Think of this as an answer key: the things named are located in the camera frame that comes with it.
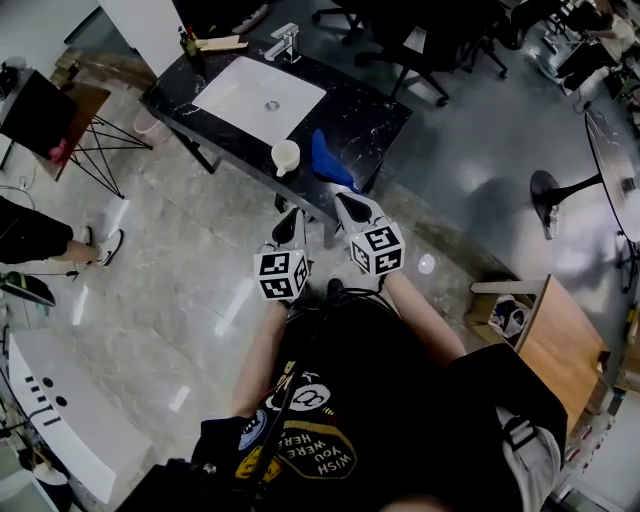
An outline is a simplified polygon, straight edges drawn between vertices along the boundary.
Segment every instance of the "marble vanity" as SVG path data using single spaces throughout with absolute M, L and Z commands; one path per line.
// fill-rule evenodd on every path
M 145 92 L 142 103 L 174 131 L 209 172 L 215 172 L 215 165 L 204 157 L 200 147 L 230 161 L 322 221 L 325 242 L 330 244 L 338 225 L 333 198 L 343 187 L 321 181 L 313 174 L 313 132 L 318 128 L 324 132 L 329 149 L 351 172 L 358 190 L 366 192 L 411 111 L 378 90 L 304 54 L 294 64 L 282 55 L 267 63 L 264 54 L 271 46 L 249 39 L 248 51 L 205 53 L 201 73 L 194 71 L 182 56 Z M 194 105 L 198 95 L 240 57 L 268 64 L 326 92 L 287 137 L 300 146 L 301 163 L 296 172 L 283 179 L 276 177 L 270 144 Z

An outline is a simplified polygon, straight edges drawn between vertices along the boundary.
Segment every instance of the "sink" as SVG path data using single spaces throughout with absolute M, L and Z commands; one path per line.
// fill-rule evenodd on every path
M 247 57 L 238 57 L 193 101 L 270 146 L 286 139 L 326 91 Z

